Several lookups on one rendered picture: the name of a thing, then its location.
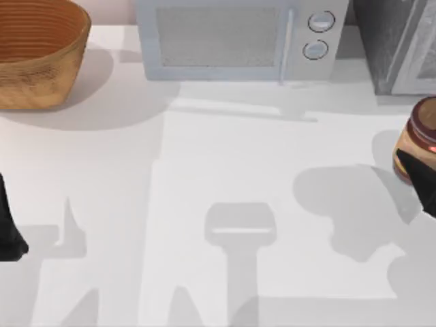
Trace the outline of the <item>microwave oven door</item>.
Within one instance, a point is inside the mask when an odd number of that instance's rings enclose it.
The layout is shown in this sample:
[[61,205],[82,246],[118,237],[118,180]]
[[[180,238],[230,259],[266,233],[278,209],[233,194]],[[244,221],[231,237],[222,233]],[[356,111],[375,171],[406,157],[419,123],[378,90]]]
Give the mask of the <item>microwave oven door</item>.
[[287,0],[135,0],[149,80],[279,80]]

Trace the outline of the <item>round microwave knob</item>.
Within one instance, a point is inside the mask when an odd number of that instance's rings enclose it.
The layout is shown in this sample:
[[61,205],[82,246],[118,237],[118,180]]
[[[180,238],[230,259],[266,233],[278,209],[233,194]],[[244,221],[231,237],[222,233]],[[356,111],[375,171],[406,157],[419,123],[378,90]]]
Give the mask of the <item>round microwave knob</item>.
[[323,59],[329,52],[329,45],[324,40],[308,42],[302,49],[304,57],[310,61]]
[[308,19],[308,27],[314,33],[325,33],[334,27],[335,15],[328,10],[315,12]]

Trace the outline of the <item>pale microwave oven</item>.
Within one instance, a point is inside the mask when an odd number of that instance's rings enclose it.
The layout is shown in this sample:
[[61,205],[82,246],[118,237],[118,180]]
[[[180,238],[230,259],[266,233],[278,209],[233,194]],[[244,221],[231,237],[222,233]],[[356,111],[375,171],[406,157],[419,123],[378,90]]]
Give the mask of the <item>pale microwave oven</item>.
[[[287,81],[327,80],[336,59],[345,22],[349,0],[287,0],[294,11],[292,41],[287,65]],[[308,19],[315,12],[331,11],[336,22],[325,33],[314,33],[308,27]],[[320,60],[310,61],[302,54],[304,45],[315,40],[324,40],[329,45],[328,54]]]

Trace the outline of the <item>woven wooden basket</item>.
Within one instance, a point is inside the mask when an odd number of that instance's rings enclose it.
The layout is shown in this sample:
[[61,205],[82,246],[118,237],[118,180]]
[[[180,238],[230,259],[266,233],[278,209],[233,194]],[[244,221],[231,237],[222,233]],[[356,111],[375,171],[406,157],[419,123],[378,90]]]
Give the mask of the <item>woven wooden basket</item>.
[[0,0],[0,110],[64,103],[90,30],[91,17],[73,0]]

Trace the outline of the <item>tan jar with dark lid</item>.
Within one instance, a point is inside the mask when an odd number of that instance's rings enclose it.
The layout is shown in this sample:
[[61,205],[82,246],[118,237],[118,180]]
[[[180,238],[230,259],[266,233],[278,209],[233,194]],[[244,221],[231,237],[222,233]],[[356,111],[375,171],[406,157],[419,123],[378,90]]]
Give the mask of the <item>tan jar with dark lid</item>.
[[398,149],[436,170],[436,96],[425,97],[413,107],[393,150],[394,171],[404,183],[411,185],[410,178],[396,154]]

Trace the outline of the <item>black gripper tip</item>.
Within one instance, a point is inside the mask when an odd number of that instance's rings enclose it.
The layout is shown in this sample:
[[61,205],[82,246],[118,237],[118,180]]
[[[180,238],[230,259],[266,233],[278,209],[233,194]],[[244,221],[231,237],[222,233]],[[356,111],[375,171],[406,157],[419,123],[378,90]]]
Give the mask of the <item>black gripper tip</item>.
[[396,150],[396,156],[416,191],[422,210],[436,219],[436,170],[401,149]]
[[3,175],[0,173],[0,262],[17,262],[28,252],[29,245],[12,218]]

